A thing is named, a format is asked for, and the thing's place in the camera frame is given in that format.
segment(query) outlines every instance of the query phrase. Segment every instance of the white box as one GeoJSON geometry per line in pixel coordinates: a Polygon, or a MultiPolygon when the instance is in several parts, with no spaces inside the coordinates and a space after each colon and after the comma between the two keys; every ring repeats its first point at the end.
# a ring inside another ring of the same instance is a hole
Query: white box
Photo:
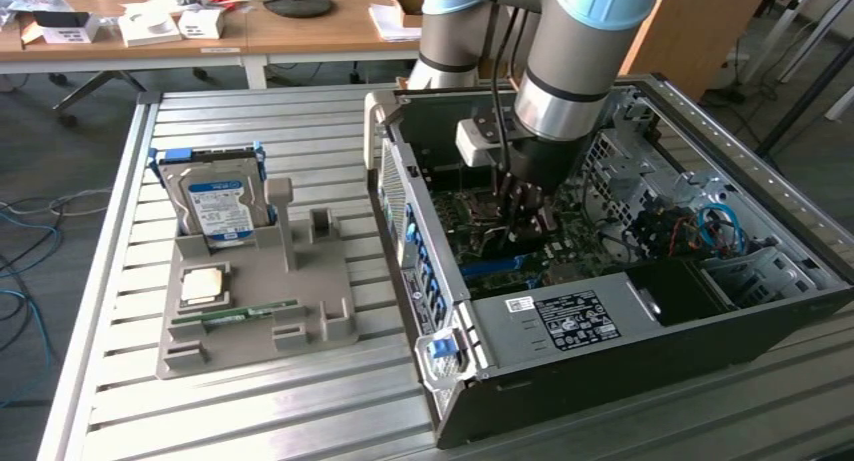
{"type": "Polygon", "coordinates": [[[100,19],[96,15],[89,13],[51,13],[51,14],[75,14],[79,15],[77,21],[81,20],[83,17],[88,17],[83,26],[75,26],[73,22],[69,22],[68,26],[57,26],[57,24],[63,24],[61,21],[59,23],[51,23],[48,26],[39,27],[41,28],[41,36],[44,37],[44,42],[48,44],[67,44],[67,43],[91,43],[95,41],[95,36],[97,35],[97,28],[100,28],[100,19]]]}
{"type": "Polygon", "coordinates": [[[175,21],[167,14],[125,14],[119,18],[119,29],[128,47],[183,39],[175,21]]]}
{"type": "Polygon", "coordinates": [[[184,11],[177,20],[177,30],[189,39],[219,39],[225,25],[221,9],[184,11]]]}

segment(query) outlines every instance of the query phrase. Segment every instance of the blue network cable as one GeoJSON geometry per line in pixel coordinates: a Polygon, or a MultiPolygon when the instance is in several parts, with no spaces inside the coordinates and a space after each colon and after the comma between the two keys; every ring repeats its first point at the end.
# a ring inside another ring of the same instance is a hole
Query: blue network cable
{"type": "Polygon", "coordinates": [[[741,254],[745,254],[745,248],[746,248],[745,232],[742,231],[742,227],[738,224],[738,217],[735,216],[735,211],[733,211],[733,209],[726,204],[720,204],[720,203],[707,204],[706,206],[699,208],[699,211],[696,212],[696,226],[699,228],[699,235],[702,236],[703,241],[710,246],[712,247],[715,246],[715,240],[711,239],[711,236],[703,229],[703,226],[706,224],[706,211],[712,211],[712,210],[720,211],[726,215],[726,217],[730,218],[730,222],[733,223],[733,229],[735,230],[735,244],[738,246],[738,252],[741,254]]]}
{"type": "Polygon", "coordinates": [[[60,233],[59,233],[59,230],[53,226],[47,226],[47,225],[43,225],[43,224],[28,224],[28,223],[24,223],[21,221],[16,220],[15,218],[12,218],[3,211],[0,211],[0,218],[5,219],[9,223],[12,223],[16,226],[20,226],[21,228],[45,229],[53,234],[53,244],[51,244],[51,248],[47,250],[44,255],[41,255],[41,257],[39,259],[36,259],[32,263],[29,263],[27,266],[24,266],[17,271],[12,271],[12,268],[9,267],[9,272],[5,273],[5,274],[0,274],[0,278],[8,278],[9,276],[13,276],[16,274],[23,273],[28,269],[35,268],[39,264],[41,264],[41,262],[45,259],[48,259],[48,257],[56,252],[56,248],[59,248],[60,233]]]}
{"type": "Polygon", "coordinates": [[[15,296],[27,302],[29,306],[29,310],[32,312],[32,316],[36,319],[36,326],[39,327],[39,333],[41,334],[41,342],[44,343],[44,372],[36,379],[33,379],[27,384],[24,384],[24,386],[17,388],[13,391],[12,395],[4,401],[0,401],[0,409],[3,409],[15,401],[17,401],[24,395],[27,395],[33,389],[36,389],[39,384],[47,379],[48,374],[51,373],[52,357],[51,357],[51,345],[48,343],[48,333],[47,333],[47,330],[44,329],[44,321],[41,320],[41,313],[39,312],[39,307],[36,306],[36,303],[33,303],[32,299],[29,299],[29,296],[27,296],[20,291],[12,291],[11,289],[0,289],[0,294],[15,296]]]}

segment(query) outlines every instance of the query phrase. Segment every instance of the desk lamp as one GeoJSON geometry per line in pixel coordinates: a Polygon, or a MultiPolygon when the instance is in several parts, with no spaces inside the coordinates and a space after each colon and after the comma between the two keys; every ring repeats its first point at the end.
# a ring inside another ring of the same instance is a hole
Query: desk lamp
{"type": "Polygon", "coordinates": [[[264,7],[287,18],[314,18],[330,12],[332,0],[261,0],[264,7]]]}

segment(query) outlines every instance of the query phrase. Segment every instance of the hard drive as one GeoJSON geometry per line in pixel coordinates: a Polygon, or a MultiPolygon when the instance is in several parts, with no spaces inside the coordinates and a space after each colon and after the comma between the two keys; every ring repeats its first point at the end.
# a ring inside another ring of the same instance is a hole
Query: hard drive
{"type": "Polygon", "coordinates": [[[264,197],[264,151],[168,149],[149,153],[149,167],[175,206],[181,234],[204,235],[208,246],[243,244],[273,221],[264,197]]]}

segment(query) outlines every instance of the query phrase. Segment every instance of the label sticker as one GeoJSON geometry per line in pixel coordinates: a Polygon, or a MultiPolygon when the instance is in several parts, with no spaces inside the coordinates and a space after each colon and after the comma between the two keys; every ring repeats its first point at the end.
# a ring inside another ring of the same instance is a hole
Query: label sticker
{"type": "Polygon", "coordinates": [[[530,296],[526,296],[524,298],[508,299],[504,302],[507,303],[507,310],[511,313],[534,309],[534,298],[530,296]]]}
{"type": "Polygon", "coordinates": [[[240,181],[189,185],[189,199],[205,236],[228,241],[252,233],[249,208],[240,202],[243,193],[240,181]]]}
{"type": "Polygon", "coordinates": [[[608,339],[619,338],[619,330],[594,291],[536,301],[555,347],[567,351],[608,339]]]}
{"type": "Polygon", "coordinates": [[[239,53],[240,48],[201,48],[200,50],[205,54],[212,53],[239,53]]]}

